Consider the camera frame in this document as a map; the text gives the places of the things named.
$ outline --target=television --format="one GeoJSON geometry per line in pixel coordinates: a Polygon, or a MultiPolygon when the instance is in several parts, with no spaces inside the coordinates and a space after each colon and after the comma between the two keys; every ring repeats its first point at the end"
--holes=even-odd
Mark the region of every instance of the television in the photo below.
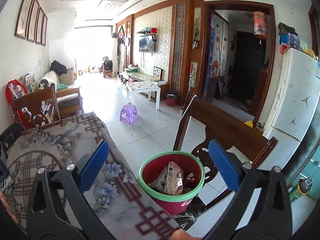
{"type": "Polygon", "coordinates": [[[139,51],[155,52],[155,35],[141,36],[139,42],[139,51]]]}

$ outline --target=patterned tablecloth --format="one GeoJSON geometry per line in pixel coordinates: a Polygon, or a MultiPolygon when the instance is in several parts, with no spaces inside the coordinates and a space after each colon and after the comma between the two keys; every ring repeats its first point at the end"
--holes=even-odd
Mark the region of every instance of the patterned tablecloth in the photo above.
{"type": "MultiPolygon", "coordinates": [[[[24,133],[8,152],[7,165],[15,185],[6,194],[22,229],[34,177],[40,167],[61,170],[77,163],[105,139],[109,157],[90,191],[84,193],[90,206],[108,230],[121,240],[168,239],[178,224],[136,183],[127,161],[110,137],[105,124],[94,113],[73,116],[24,133]]],[[[61,193],[71,224],[79,224],[61,193]]]]}
{"type": "Polygon", "coordinates": [[[152,82],[131,82],[128,83],[128,86],[130,87],[131,90],[145,90],[145,89],[159,89],[159,87],[152,82]]]}

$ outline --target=wooden chair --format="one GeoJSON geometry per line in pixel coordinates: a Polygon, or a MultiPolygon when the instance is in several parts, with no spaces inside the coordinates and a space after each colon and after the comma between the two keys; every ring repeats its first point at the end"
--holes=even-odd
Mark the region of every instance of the wooden chair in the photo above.
{"type": "MultiPolygon", "coordinates": [[[[270,154],[278,143],[274,137],[268,140],[248,125],[231,116],[227,112],[202,101],[195,94],[189,92],[184,105],[184,116],[180,122],[177,137],[173,146],[174,151],[180,151],[185,137],[190,116],[205,124],[205,140],[191,152],[198,157],[204,167],[210,170],[205,174],[205,183],[213,180],[218,170],[208,154],[209,142],[212,139],[219,141],[220,145],[228,150],[236,147],[250,161],[252,166],[258,167],[270,154]]],[[[201,207],[201,215],[204,211],[214,207],[232,191],[226,189],[209,204],[201,207]]]]}
{"type": "MultiPolygon", "coordinates": [[[[25,95],[21,98],[17,98],[13,100],[14,108],[13,112],[17,115],[17,110],[22,108],[27,108],[31,113],[30,123],[31,126],[39,127],[44,124],[48,124],[50,120],[46,117],[46,115],[42,112],[41,106],[42,101],[51,99],[53,105],[53,111],[58,120],[61,120],[60,112],[58,109],[57,98],[55,93],[55,85],[52,84],[50,87],[44,88],[42,90],[36,91],[34,93],[25,95]]],[[[20,124],[24,130],[26,130],[25,125],[23,124],[20,116],[18,115],[20,124]]]]}
{"type": "Polygon", "coordinates": [[[83,106],[82,106],[82,97],[80,95],[80,88],[79,87],[59,90],[56,92],[56,97],[60,98],[59,103],[58,103],[58,107],[60,107],[59,112],[63,118],[67,118],[69,116],[76,115],[77,112],[79,112],[79,111],[84,113],[83,106]],[[68,102],[66,102],[66,104],[64,106],[64,104],[63,104],[64,100],[62,97],[66,97],[65,100],[69,99],[70,103],[71,103],[71,100],[70,100],[71,98],[74,99],[75,97],[77,97],[77,102],[75,104],[71,103],[71,105],[68,105],[68,102]]]}

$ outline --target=white coffee table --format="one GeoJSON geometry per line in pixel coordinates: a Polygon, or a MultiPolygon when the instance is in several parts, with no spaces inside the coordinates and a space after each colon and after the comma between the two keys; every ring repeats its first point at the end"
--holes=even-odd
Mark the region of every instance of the white coffee table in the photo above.
{"type": "Polygon", "coordinates": [[[156,92],[156,110],[159,110],[160,104],[160,87],[152,82],[127,82],[127,100],[134,105],[134,94],[148,93],[148,100],[151,100],[151,92],[156,92]]]}

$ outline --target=small red trash can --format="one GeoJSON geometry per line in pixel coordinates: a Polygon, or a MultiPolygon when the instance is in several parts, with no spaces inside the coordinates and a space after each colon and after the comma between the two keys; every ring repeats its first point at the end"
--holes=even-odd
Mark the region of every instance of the small red trash can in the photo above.
{"type": "Polygon", "coordinates": [[[190,153],[172,151],[156,155],[143,163],[139,170],[139,184],[153,200],[171,215],[179,214],[187,209],[191,200],[204,184],[204,167],[200,160],[190,153]],[[198,185],[190,192],[182,195],[167,195],[154,191],[147,184],[153,182],[169,162],[175,162],[183,169],[184,174],[193,173],[198,185]]]}
{"type": "Polygon", "coordinates": [[[175,106],[177,104],[177,95],[173,94],[173,93],[167,93],[166,94],[167,97],[167,106],[175,106]]]}

